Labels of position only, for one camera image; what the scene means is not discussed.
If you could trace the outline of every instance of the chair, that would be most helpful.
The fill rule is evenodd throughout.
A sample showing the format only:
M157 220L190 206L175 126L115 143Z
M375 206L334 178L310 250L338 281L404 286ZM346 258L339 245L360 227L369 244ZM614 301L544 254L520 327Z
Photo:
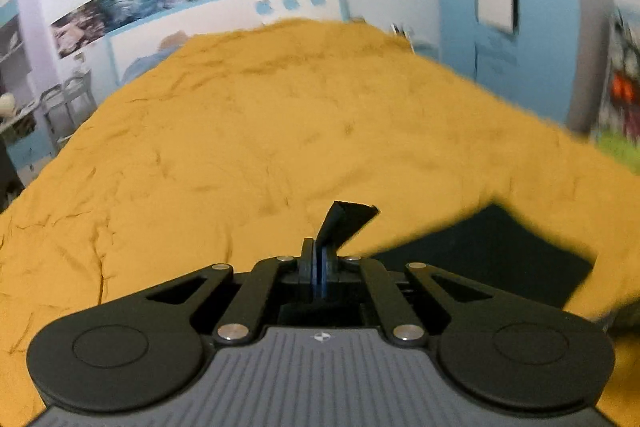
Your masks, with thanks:
M78 110L73 105L73 102L78 101L82 96L88 100L87 110L84 111ZM73 76L65 80L63 84L47 89L40 95L40 105L53 143L60 151L82 122L89 118L97 108L91 92L91 72L82 76ZM66 117L56 118L56 115L61 112L66 114Z

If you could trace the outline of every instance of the black circular pad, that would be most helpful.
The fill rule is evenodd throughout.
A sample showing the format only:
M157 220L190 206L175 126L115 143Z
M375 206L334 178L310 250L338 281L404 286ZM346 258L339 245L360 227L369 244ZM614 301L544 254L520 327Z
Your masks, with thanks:
M108 369L135 362L146 353L148 347L146 335L141 331L112 324L81 333L73 349L82 362Z
M560 331L540 324L511 324L494 335L494 346L504 357L525 365L545 365L560 360L569 341Z
M469 394L509 410L594 405L613 368L611 344L586 320L546 308L465 305L440 338L443 370Z
M117 301L62 317L27 352L42 396L72 411L146 407L184 388L203 363L203 347L178 307Z

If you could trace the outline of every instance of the ribbed gray surface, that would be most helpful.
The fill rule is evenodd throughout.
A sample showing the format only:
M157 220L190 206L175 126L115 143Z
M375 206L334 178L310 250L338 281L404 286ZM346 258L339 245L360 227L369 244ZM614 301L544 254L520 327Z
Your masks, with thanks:
M594 410L555 419L514 418L468 402L417 349L376 330L270 328L253 346L222 349L187 392L111 417L52 408L32 427L604 427Z

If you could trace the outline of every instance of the yellow blanket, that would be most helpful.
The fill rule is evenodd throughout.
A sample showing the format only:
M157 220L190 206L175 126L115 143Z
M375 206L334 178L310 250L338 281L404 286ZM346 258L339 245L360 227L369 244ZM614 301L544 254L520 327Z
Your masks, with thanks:
M347 254L495 198L596 260L570 311L640 296L640 178L590 145L364 24L193 38L104 102L0 216L0 425L42 409L25 352L61 315L207 264L298 255L334 200L381 211ZM616 349L600 406L637 427L640 344Z

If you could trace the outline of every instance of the dark fabric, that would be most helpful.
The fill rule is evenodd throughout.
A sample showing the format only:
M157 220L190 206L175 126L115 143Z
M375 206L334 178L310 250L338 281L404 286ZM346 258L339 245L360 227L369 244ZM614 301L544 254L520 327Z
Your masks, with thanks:
M20 181L18 173L15 171L14 164L9 158L4 143L0 141L0 201L6 200L6 194L12 192L14 197L24 190L24 185ZM0 203L0 210L4 210L4 206Z
M593 265L529 232L498 204L373 256L392 271L412 262L561 308Z

